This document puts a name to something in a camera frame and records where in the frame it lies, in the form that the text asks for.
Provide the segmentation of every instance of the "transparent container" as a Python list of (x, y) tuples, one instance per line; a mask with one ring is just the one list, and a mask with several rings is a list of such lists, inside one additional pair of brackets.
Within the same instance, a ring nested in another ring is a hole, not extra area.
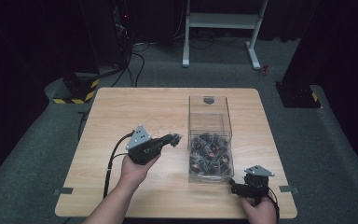
[(189, 97), (189, 182), (226, 183), (234, 176), (231, 136), (227, 97)]

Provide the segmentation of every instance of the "black curtain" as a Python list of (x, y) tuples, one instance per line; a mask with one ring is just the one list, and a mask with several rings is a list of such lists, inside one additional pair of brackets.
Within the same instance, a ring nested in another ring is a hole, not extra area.
[(295, 93), (310, 85), (323, 87), (358, 155), (358, 1), (321, 0), (316, 7), (282, 80)]
[(269, 0), (258, 39), (301, 38), (317, 4), (318, 0)]
[(0, 165), (48, 105), (59, 78), (37, 1), (0, 1)]

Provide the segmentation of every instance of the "electrical cable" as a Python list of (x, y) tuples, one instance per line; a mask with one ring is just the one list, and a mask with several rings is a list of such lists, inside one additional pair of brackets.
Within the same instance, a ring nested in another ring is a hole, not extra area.
[(246, 38), (233, 37), (233, 40), (220, 40), (218, 38), (214, 39), (214, 43), (216, 44), (237, 44), (243, 41), (246, 41)]
[(191, 47), (191, 48), (193, 48), (193, 49), (208, 49), (208, 48), (210, 48), (212, 45), (213, 45), (213, 43), (214, 43), (214, 38), (213, 38), (213, 36), (212, 35), (207, 35), (208, 36), (208, 38), (206, 38), (206, 39), (202, 39), (202, 38), (204, 38), (203, 36), (199, 36), (198, 37), (198, 40), (199, 41), (211, 41), (211, 43), (209, 44), (209, 45), (207, 45), (206, 47), (203, 47), (203, 48), (199, 48), (199, 47), (196, 47), (196, 46), (194, 46), (194, 45), (191, 45), (191, 44), (189, 44), (189, 46)]
[(111, 87), (114, 87), (117, 83), (118, 83), (118, 81), (120, 80), (120, 78), (121, 78), (121, 76), (123, 76), (123, 74), (124, 74), (124, 72), (127, 70), (127, 68), (126, 69), (123, 69), (123, 71), (120, 73), (120, 75), (118, 76), (118, 78), (116, 79), (116, 81), (112, 84), (112, 86)]
[(120, 153), (120, 154), (117, 154), (116, 156), (113, 157), (113, 160), (114, 160), (116, 157), (125, 156), (125, 155), (128, 155), (128, 153)]
[(274, 207), (275, 207), (275, 213), (276, 213), (277, 224), (278, 224), (278, 221), (279, 221), (279, 218), (280, 218), (280, 212), (279, 212), (280, 208), (279, 208), (279, 206), (278, 206), (278, 198), (277, 198), (277, 196), (275, 195), (275, 193), (274, 193), (274, 191), (273, 191), (272, 189), (270, 189), (270, 188), (268, 188), (268, 189), (269, 189), (269, 191), (272, 192), (272, 194), (274, 195), (274, 198), (275, 198), (275, 201), (274, 201), (274, 200), (271, 198), (271, 196), (266, 195), (267, 198), (269, 198), (269, 199), (271, 200), (272, 204), (273, 204)]
[(115, 148), (113, 149), (112, 155), (110, 156), (109, 163), (108, 163), (107, 169), (106, 169), (105, 185), (104, 185), (104, 188), (103, 188), (103, 197), (104, 198), (106, 197), (107, 191), (109, 190), (110, 173), (112, 171), (113, 159), (115, 158), (115, 153), (117, 151), (117, 148), (121, 144), (122, 141), (124, 141), (128, 137), (131, 137), (134, 132), (135, 132), (135, 130), (132, 130), (131, 133), (127, 133), (122, 138), (120, 138), (120, 140), (118, 140), (118, 142), (116, 143)]
[(132, 72), (129, 67), (127, 67), (127, 72), (129, 72), (130, 75), (130, 86), (133, 87), (133, 78), (132, 78)]
[(71, 217), (68, 217), (62, 224), (66, 224), (71, 220)]
[(174, 39), (174, 40), (180, 39), (180, 38), (183, 37), (184, 35), (186, 35), (186, 33), (182, 33), (181, 35), (176, 36), (176, 37), (174, 37), (173, 39)]
[(81, 125), (83, 124), (84, 121), (86, 121), (87, 119), (85, 119), (85, 117), (87, 117), (89, 115), (89, 112), (91, 111), (91, 108), (86, 111), (86, 112), (78, 112), (77, 114), (81, 114), (81, 120), (79, 123), (79, 127), (77, 129), (77, 141), (80, 141), (80, 135), (81, 135)]
[(135, 79), (135, 87), (138, 87), (138, 78), (139, 78), (139, 76), (141, 75), (142, 70), (144, 69), (144, 66), (145, 66), (145, 58), (142, 57), (142, 55), (140, 55), (140, 54), (137, 54), (137, 53), (133, 53), (133, 54), (136, 55), (136, 56), (138, 56), (138, 57), (140, 57), (140, 58), (142, 59), (142, 67), (141, 67), (141, 69), (139, 69), (138, 75), (136, 75), (136, 79)]
[(114, 74), (117, 74), (119, 73), (120, 71), (122, 70), (125, 70), (125, 66), (119, 66), (117, 69), (113, 70), (113, 71), (110, 71), (110, 72), (107, 72), (107, 73), (104, 73), (102, 75), (98, 75), (96, 76), (97, 78), (102, 78), (102, 77), (110, 77)]
[(183, 20), (184, 11), (185, 11), (185, 1), (182, 1), (182, 14), (180, 16), (178, 29), (176, 30), (175, 34), (173, 35), (173, 38), (175, 38), (175, 36), (179, 33), (179, 30), (180, 30), (180, 28), (182, 26), (182, 20)]

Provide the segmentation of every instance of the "finger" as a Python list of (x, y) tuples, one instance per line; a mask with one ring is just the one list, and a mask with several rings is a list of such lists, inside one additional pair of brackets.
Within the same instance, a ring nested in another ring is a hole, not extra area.
[(245, 213), (249, 216), (250, 213), (253, 213), (255, 208), (248, 202), (247, 198), (240, 197), (241, 205), (243, 207), (243, 210), (245, 210)]
[(123, 157), (123, 162), (124, 161), (131, 161), (132, 162), (132, 159), (130, 158), (130, 156), (127, 154), (127, 155), (124, 155)]

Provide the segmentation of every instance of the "forearm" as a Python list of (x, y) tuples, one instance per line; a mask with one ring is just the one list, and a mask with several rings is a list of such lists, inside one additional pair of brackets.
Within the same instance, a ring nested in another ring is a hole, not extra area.
[(117, 186), (106, 196), (84, 223), (122, 223), (137, 188)]

